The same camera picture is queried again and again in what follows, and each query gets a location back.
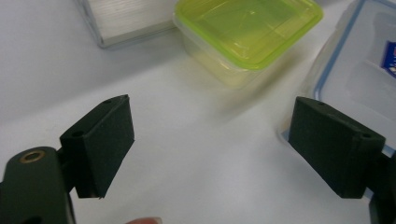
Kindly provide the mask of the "clear plastic container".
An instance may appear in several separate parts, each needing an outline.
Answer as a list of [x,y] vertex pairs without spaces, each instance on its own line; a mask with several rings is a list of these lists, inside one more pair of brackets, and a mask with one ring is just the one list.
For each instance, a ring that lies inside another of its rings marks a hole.
[[207,44],[177,16],[174,16],[173,22],[182,33],[186,52],[213,77],[229,88],[243,89],[250,83],[256,82],[264,85],[269,84],[279,77],[278,72],[284,63],[293,63],[292,54],[288,49],[262,69],[251,70],[239,67]]

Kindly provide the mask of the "green plastic lid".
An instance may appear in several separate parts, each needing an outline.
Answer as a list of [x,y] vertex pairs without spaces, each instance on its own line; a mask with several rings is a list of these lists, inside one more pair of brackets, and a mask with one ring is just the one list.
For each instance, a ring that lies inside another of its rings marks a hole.
[[323,17],[314,0],[178,0],[175,18],[236,66],[261,70]]

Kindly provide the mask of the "silver metal block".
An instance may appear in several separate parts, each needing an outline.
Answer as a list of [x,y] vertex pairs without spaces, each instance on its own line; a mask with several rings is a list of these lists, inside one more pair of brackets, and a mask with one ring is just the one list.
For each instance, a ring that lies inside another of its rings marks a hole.
[[100,48],[172,29],[177,0],[74,0]]

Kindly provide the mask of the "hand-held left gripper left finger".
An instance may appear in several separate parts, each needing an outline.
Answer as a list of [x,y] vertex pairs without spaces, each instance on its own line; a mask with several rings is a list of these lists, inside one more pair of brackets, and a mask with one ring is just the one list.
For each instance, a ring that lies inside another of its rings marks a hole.
[[60,137],[66,188],[80,198],[103,198],[134,143],[130,98],[97,105]]

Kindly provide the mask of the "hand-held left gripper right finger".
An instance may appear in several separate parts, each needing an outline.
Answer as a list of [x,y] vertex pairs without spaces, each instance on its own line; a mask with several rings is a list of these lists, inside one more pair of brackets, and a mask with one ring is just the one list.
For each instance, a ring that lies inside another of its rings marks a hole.
[[288,142],[338,196],[359,199],[386,138],[330,105],[299,96]]

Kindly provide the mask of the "clear container with blue-rimmed lid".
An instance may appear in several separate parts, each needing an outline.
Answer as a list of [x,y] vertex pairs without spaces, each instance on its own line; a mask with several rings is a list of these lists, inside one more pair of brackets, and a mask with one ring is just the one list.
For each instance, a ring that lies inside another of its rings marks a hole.
[[354,0],[294,95],[380,133],[396,154],[396,0]]

